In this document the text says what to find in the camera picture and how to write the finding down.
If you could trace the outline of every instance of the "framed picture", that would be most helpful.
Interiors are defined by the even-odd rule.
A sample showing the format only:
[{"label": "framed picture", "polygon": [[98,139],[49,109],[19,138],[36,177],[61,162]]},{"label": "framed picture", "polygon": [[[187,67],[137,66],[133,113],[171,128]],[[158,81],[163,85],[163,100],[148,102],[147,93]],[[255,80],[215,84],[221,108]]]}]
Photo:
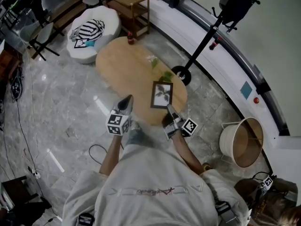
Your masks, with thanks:
[{"label": "framed picture", "polygon": [[154,81],[151,94],[151,108],[166,109],[173,101],[173,83]]},{"label": "framed picture", "polygon": [[87,39],[84,39],[84,40],[76,40],[75,45],[74,45],[74,48],[85,48],[85,47],[86,47],[85,42],[87,42],[87,41],[88,41]]}]

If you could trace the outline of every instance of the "blue sticky note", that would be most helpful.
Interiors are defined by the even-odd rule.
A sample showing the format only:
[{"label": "blue sticky note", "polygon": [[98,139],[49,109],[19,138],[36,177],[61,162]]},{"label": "blue sticky note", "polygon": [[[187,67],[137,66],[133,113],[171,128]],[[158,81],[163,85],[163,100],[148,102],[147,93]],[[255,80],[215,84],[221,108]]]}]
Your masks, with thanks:
[{"label": "blue sticky note", "polygon": [[246,100],[249,98],[249,96],[252,92],[252,88],[248,84],[247,81],[244,83],[243,87],[240,89],[240,92],[243,94],[243,96],[246,98]]}]

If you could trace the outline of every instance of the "oval wooden table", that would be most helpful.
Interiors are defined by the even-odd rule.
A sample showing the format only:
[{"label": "oval wooden table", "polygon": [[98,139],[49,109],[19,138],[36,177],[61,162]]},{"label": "oval wooden table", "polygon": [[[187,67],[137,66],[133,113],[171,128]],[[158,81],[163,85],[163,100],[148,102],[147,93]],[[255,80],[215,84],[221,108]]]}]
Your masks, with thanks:
[{"label": "oval wooden table", "polygon": [[[153,69],[150,56],[153,54],[138,41],[129,45],[127,37],[119,37],[99,51],[96,68],[121,97],[130,94],[134,96],[133,111],[138,117],[150,125],[161,125],[167,109],[151,108],[152,86],[164,72],[173,72],[159,59]],[[187,102],[187,90],[175,74],[171,80],[172,105],[180,112]]]}]

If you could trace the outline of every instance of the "white laundry basket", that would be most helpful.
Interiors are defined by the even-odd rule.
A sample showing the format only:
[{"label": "white laundry basket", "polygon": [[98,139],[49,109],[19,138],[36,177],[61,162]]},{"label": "white laundry basket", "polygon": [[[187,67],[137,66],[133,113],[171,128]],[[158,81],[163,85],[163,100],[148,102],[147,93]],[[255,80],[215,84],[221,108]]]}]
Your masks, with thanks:
[{"label": "white laundry basket", "polygon": [[259,157],[263,145],[263,131],[253,117],[228,123],[220,137],[220,149],[239,167],[251,166]]}]

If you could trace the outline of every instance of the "white ottoman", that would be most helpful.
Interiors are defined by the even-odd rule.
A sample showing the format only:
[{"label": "white ottoman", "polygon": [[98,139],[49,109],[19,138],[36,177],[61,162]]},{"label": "white ottoman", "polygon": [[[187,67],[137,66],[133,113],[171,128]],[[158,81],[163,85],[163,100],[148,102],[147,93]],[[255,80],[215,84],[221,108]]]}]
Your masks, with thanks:
[{"label": "white ottoman", "polygon": [[121,22],[118,17],[118,14],[115,10],[111,8],[107,8],[105,6],[99,6],[96,8],[87,9],[81,16],[76,18],[71,26],[71,29],[68,32],[68,43],[67,43],[67,50],[70,54],[70,57],[75,59],[80,64],[89,64],[95,61],[96,55],[98,51],[94,47],[86,47],[86,48],[74,48],[75,42],[72,42],[69,37],[72,33],[72,30],[76,29],[77,27],[83,25],[85,22],[96,19],[101,20],[104,22],[104,30],[103,36],[111,35],[110,40],[106,39],[106,42],[103,46],[109,43],[111,40],[118,37],[121,30]]}]

